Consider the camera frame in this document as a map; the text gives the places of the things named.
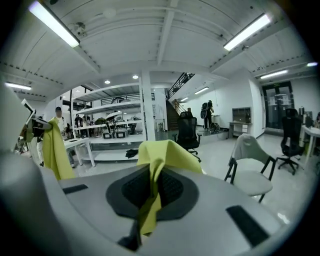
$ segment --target glass door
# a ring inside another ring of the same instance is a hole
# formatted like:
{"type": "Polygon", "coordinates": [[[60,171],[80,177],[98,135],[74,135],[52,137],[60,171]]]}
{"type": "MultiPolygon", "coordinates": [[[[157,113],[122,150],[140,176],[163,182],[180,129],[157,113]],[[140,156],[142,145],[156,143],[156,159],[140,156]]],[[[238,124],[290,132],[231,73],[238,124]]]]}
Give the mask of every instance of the glass door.
{"type": "Polygon", "coordinates": [[[263,87],[266,127],[282,130],[282,117],[287,108],[294,108],[291,83],[282,82],[263,87]]]}

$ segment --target white chair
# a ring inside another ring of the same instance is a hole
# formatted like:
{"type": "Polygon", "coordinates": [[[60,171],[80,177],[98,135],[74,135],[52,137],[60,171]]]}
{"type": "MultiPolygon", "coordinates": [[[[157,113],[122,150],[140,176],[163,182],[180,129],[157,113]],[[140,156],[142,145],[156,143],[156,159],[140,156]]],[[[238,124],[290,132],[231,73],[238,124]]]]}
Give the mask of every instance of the white chair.
{"type": "Polygon", "coordinates": [[[238,137],[230,161],[229,170],[224,178],[224,181],[231,178],[230,183],[238,189],[245,192],[248,196],[260,196],[259,203],[264,198],[265,194],[272,190],[273,186],[271,178],[274,174],[276,160],[268,155],[259,145],[257,139],[248,134],[242,134],[238,137]],[[237,171],[237,160],[255,159],[264,164],[262,170],[259,171],[237,171]],[[272,162],[269,178],[264,176],[269,163],[272,162]]]}

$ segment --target white shelving unit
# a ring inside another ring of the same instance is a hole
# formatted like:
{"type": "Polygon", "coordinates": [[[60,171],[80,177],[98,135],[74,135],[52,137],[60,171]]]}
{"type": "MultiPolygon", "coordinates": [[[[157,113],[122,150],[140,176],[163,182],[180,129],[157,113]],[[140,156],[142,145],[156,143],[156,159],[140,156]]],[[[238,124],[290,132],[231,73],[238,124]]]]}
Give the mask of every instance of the white shelving unit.
{"type": "MultiPolygon", "coordinates": [[[[131,145],[134,142],[143,142],[147,138],[146,134],[146,126],[144,120],[144,104],[143,104],[143,96],[142,96],[142,86],[141,79],[139,78],[138,82],[135,83],[127,83],[127,84],[119,84],[108,86],[102,89],[93,90],[89,93],[82,94],[75,98],[71,99],[71,118],[74,121],[77,114],[82,115],[91,115],[97,113],[113,113],[115,111],[130,113],[141,113],[142,120],[130,120],[130,121],[120,121],[117,122],[117,125],[129,125],[129,124],[138,124],[142,123],[142,134],[132,134],[128,135],[126,138],[111,138],[104,139],[102,136],[90,137],[90,144],[124,144],[131,145]],[[139,95],[139,97],[135,97],[132,101],[121,102],[121,103],[112,103],[112,104],[104,104],[101,106],[85,108],[79,111],[74,111],[74,102],[82,101],[87,105],[87,103],[104,100],[104,99],[113,99],[115,97],[125,97],[129,95],[139,95]]],[[[88,125],[85,127],[76,127],[73,125],[73,135],[76,137],[76,131],[92,129],[92,128],[103,128],[106,127],[105,124],[97,124],[97,125],[88,125]]],[[[116,149],[116,150],[93,150],[92,155],[95,161],[120,161],[120,160],[136,160],[138,159],[138,155],[132,158],[126,157],[126,152],[128,149],[116,149]]],[[[84,155],[81,157],[83,160],[90,160],[88,155],[84,155]]]]}

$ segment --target yellow cloth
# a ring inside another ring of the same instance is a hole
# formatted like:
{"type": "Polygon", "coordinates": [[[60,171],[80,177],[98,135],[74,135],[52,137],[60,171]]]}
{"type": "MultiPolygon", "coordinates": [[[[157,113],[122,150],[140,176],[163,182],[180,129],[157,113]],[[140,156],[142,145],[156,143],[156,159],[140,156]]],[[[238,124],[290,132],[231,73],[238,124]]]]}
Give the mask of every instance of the yellow cloth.
{"type": "Polygon", "coordinates": [[[57,180],[74,178],[64,140],[58,127],[58,120],[52,118],[49,122],[53,126],[43,135],[42,154],[44,166],[53,170],[57,180]]]}
{"type": "Polygon", "coordinates": [[[144,164],[150,164],[150,197],[139,211],[138,221],[141,234],[150,233],[156,227],[156,212],[161,209],[157,180],[165,165],[202,174],[198,159],[170,139],[141,143],[136,165],[144,164]]]}

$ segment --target column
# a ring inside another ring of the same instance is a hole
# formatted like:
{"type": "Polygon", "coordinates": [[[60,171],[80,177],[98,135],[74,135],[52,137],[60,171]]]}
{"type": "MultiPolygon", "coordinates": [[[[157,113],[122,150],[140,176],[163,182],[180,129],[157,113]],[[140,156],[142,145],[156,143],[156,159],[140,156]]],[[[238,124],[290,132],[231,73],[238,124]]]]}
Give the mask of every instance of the column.
{"type": "Polygon", "coordinates": [[[154,113],[152,108],[152,99],[151,99],[151,83],[150,83],[150,73],[148,69],[143,69],[141,72],[141,82],[142,82],[142,93],[143,93],[143,106],[145,114],[145,124],[147,132],[147,140],[155,141],[155,122],[154,122],[154,113]]]}

